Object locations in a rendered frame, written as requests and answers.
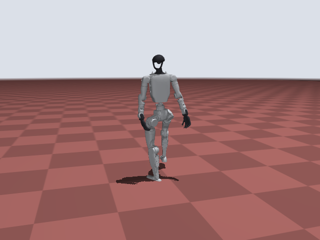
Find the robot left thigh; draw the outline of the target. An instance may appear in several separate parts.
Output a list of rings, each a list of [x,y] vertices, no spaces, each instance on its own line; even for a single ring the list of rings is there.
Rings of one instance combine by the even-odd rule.
[[[150,129],[149,131],[145,130],[145,139],[148,150],[153,147],[155,149],[155,154],[157,155],[159,152],[159,148],[155,145],[155,127],[158,124],[158,116],[154,114],[151,117],[148,117],[145,123],[146,126]]]

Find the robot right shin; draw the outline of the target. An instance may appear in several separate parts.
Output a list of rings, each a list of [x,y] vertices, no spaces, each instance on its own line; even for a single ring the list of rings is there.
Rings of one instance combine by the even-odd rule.
[[[167,137],[161,137],[162,157],[166,156],[166,150],[168,146],[168,136],[169,136],[169,131],[167,130]]]

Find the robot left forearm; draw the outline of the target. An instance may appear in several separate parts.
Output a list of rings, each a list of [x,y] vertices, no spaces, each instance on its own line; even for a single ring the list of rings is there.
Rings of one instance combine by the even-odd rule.
[[[140,114],[143,114],[144,116],[144,106],[145,106],[145,102],[142,101],[142,95],[139,94],[138,95],[138,118],[140,119]]]

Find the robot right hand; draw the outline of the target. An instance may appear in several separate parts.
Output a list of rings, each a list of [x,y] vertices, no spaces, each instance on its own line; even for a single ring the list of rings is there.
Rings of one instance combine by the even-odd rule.
[[[188,116],[188,111],[187,109],[185,109],[185,114],[182,114],[184,117],[183,117],[183,123],[182,125],[184,124],[185,122],[185,126],[184,128],[188,128],[190,125],[191,125],[191,121],[190,121],[190,118]]]

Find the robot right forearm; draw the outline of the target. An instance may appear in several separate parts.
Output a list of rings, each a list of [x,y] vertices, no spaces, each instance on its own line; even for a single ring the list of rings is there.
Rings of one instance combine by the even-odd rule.
[[[181,92],[180,92],[180,93],[181,93]],[[181,98],[179,98],[179,99],[177,100],[177,102],[178,102],[178,104],[179,104],[179,108],[180,108],[182,114],[183,114],[183,115],[186,114],[185,110],[187,110],[187,109],[186,109],[186,106],[185,106],[185,103],[184,103],[184,99],[183,99],[182,94],[181,94]]]

